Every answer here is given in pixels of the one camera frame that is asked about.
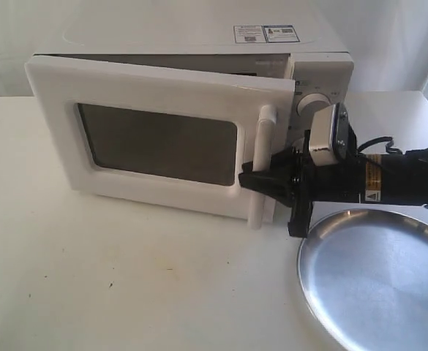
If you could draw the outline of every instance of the open microwave door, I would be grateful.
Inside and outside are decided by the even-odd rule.
[[[284,148],[293,80],[55,56],[26,71],[74,189],[272,220],[238,174]]]

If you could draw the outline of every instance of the microwave door handle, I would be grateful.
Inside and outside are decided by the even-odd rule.
[[[255,153],[252,158],[253,171],[269,169],[276,120],[277,109],[275,106],[265,105],[260,109],[256,126]],[[248,212],[248,227],[251,229],[261,228],[265,202],[265,195],[259,192],[251,192]]]

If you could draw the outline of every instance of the silver plate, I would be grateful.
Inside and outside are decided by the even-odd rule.
[[[385,211],[333,214],[301,243],[298,273],[347,350],[428,350],[428,225]]]

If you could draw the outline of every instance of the table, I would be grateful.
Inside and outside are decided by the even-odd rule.
[[[347,106],[360,143],[428,146],[419,92],[349,94]],[[355,207],[318,203],[312,221]],[[423,208],[386,209],[428,223]],[[340,350],[301,296],[288,216],[251,231],[74,192],[36,100],[0,98],[0,350]]]

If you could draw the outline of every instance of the microwave control knob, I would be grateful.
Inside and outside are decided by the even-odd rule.
[[[296,109],[300,117],[313,118],[316,112],[328,106],[331,106],[331,102],[327,96],[315,93],[301,99]]]

